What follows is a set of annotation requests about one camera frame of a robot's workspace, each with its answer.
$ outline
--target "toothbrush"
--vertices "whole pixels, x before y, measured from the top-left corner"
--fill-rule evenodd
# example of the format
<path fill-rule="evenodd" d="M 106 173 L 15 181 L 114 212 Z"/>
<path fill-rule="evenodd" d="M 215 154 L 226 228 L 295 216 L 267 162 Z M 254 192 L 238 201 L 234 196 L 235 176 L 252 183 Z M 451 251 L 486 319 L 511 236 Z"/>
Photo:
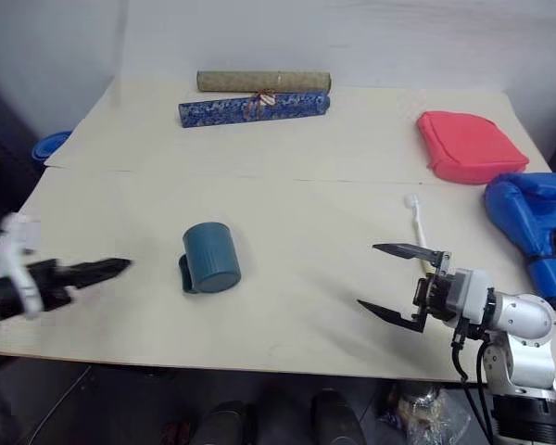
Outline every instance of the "toothbrush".
<path fill-rule="evenodd" d="M 423 222 L 420 218 L 420 200 L 418 195 L 408 194 L 404 197 L 404 203 L 408 209 L 412 209 L 413 218 L 412 225 L 414 227 L 414 232 L 418 238 L 418 245 L 421 248 L 428 248 L 426 245 L 426 236 L 424 235 Z M 428 261 L 421 260 L 421 265 L 423 266 L 424 273 L 432 273 L 433 269 Z"/>

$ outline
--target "gray floor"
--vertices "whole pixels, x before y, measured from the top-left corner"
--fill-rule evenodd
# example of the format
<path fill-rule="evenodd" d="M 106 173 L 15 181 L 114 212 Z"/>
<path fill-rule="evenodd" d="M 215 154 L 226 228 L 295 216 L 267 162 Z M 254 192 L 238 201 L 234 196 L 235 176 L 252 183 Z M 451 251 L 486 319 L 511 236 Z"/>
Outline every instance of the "gray floor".
<path fill-rule="evenodd" d="M 83 369 L 84 365 L 74 363 L 76 375 Z M 11 384 L 4 377 L 0 380 L 0 387 Z M 24 388 L 29 398 L 34 388 L 44 386 L 39 385 L 41 382 L 37 383 L 36 386 L 32 382 L 19 385 L 19 389 Z M 400 432 L 376 418 L 375 402 L 384 387 L 384 381 L 367 378 L 190 369 L 148 375 L 132 368 L 97 365 L 70 393 L 34 443 L 156 445 L 159 444 L 162 428 L 168 422 L 186 416 L 199 417 L 223 401 L 241 400 L 255 402 L 261 407 L 260 445 L 311 444 L 310 401 L 323 388 L 337 389 L 347 398 L 360 419 L 369 444 L 406 443 Z M 20 395 L 12 389 L 5 388 L 5 391 L 11 399 Z M 468 409 L 459 391 L 451 393 Z M 35 394 L 38 402 L 49 399 L 41 397 L 43 395 L 44 391 Z M 48 409 L 41 406 L 32 413 L 37 418 Z M 27 423 L 27 427 L 19 430 L 20 436 L 28 439 L 32 428 Z M 484 443 L 475 422 L 469 425 L 460 443 Z"/>

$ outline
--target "table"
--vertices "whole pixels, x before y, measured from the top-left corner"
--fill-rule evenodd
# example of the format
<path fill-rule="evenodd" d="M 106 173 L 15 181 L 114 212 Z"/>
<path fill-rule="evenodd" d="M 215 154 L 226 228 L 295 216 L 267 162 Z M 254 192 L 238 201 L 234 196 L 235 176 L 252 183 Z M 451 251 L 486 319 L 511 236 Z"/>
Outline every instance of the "table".
<path fill-rule="evenodd" d="M 412 96 L 411 92 L 400 94 Z M 457 95 L 472 96 L 480 103 L 480 94 Z M 503 97 L 489 94 L 487 100 L 504 104 Z M 356 302 L 367 299 L 398 309 L 405 316 L 413 310 L 411 298 L 422 273 L 419 262 L 370 249 L 374 242 L 414 240 L 411 212 L 403 203 L 408 193 L 416 193 L 423 204 L 430 245 L 452 251 L 453 266 L 487 269 L 497 288 L 506 292 L 532 290 L 521 255 L 486 216 L 483 187 L 443 183 L 423 164 L 423 172 L 417 173 L 421 179 L 412 180 L 408 172 L 419 170 L 420 157 L 407 157 L 403 168 L 392 163 L 386 169 L 377 163 L 379 174 L 393 178 L 397 172 L 401 178 L 391 182 L 369 180 L 369 169 L 359 170 L 360 179 L 349 176 L 356 160 L 347 164 L 347 150 L 369 159 L 373 154 L 365 153 L 368 146 L 340 148 L 339 156 L 349 170 L 340 169 L 342 162 L 330 163 L 329 159 L 322 159 L 323 165 L 333 168 L 307 170 L 312 166 L 309 154 L 294 149 L 287 154 L 296 161 L 291 165 L 300 168 L 297 174 L 290 172 L 285 162 L 273 169 L 265 156 L 272 161 L 277 158 L 262 141 L 259 147 L 264 155 L 254 156 L 248 166 L 229 162 L 231 157 L 225 152 L 235 147 L 244 156 L 247 147 L 227 141 L 245 141 L 251 137 L 250 131 L 262 137 L 258 125 L 264 125 L 270 133 L 268 140 L 276 143 L 283 128 L 275 133 L 266 124 L 281 122 L 263 122 L 234 125 L 234 133 L 222 138 L 222 146 L 217 141 L 214 150 L 228 165 L 217 162 L 210 168 L 204 158 L 194 155 L 193 159 L 188 143 L 178 143 L 176 149 L 161 144 L 164 147 L 153 152 L 142 150 L 144 162 L 138 162 L 138 146 L 145 140 L 142 131 L 156 141 L 156 129 L 130 126 L 128 132 L 135 140 L 121 136 L 113 128 L 126 119 L 126 108 L 104 116 L 99 107 L 97 104 L 82 123 L 80 136 L 67 143 L 62 157 L 50 159 L 50 163 L 61 163 L 60 168 L 45 172 L 22 210 L 41 218 L 43 236 L 36 259 L 59 258 L 68 264 L 120 256 L 134 264 L 119 279 L 79 292 L 68 307 L 37 320 L 18 318 L 0 324 L 0 353 L 90 362 L 456 380 L 450 361 L 451 331 L 443 324 L 429 320 L 424 334 L 419 335 L 381 322 Z M 319 125 L 321 119 L 309 119 L 310 125 Z M 302 121 L 306 120 L 295 122 L 301 132 Z M 507 116 L 503 121 L 516 119 Z M 94 131 L 89 138 L 86 128 L 99 126 L 110 131 Z M 511 128 L 520 139 L 528 140 L 520 126 Z M 192 130 L 186 136 L 190 143 L 197 141 L 196 132 L 207 129 Z M 209 143 L 214 139 L 210 134 L 202 137 Z M 316 137 L 318 145 L 329 145 L 321 133 Z M 119 154 L 116 159 L 112 154 L 121 153 L 119 138 L 130 144 L 127 158 Z M 91 165 L 88 159 L 96 156 L 100 140 L 103 156 Z M 417 144 L 404 146 L 395 138 L 377 139 L 374 145 L 379 141 L 383 146 L 404 147 L 401 157 L 412 147 L 420 150 Z M 86 155 L 82 153 L 84 143 Z M 336 151 L 336 145 L 330 147 L 327 158 Z M 163 162 L 181 159 L 180 153 L 185 163 Z M 534 164 L 543 162 L 536 153 L 526 154 Z M 231 227 L 243 280 L 218 295 L 186 296 L 177 267 L 183 253 L 182 235 L 203 221 L 220 221 Z M 476 347 L 469 342 L 463 353 L 467 369 L 473 369 L 467 363 L 473 360 Z M 556 357 L 556 340 L 553 349 Z"/>

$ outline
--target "red pillow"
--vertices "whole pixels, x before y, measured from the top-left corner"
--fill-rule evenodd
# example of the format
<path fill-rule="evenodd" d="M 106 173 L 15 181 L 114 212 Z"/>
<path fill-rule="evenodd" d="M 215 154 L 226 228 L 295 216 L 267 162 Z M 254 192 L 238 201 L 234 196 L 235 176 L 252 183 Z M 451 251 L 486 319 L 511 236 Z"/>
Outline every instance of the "red pillow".
<path fill-rule="evenodd" d="M 417 124 L 432 157 L 428 167 L 441 179 L 486 184 L 529 163 L 493 121 L 480 116 L 426 111 Z"/>

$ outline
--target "tan cylinder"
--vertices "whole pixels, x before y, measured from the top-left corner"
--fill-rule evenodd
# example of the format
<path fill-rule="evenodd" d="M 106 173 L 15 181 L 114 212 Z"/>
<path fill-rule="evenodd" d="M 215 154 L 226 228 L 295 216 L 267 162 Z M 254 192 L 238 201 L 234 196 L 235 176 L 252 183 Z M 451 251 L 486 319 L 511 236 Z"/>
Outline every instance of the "tan cylinder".
<path fill-rule="evenodd" d="M 330 91 L 329 72 L 318 71 L 198 71 L 200 91 L 256 93 L 273 90 L 276 93 Z"/>

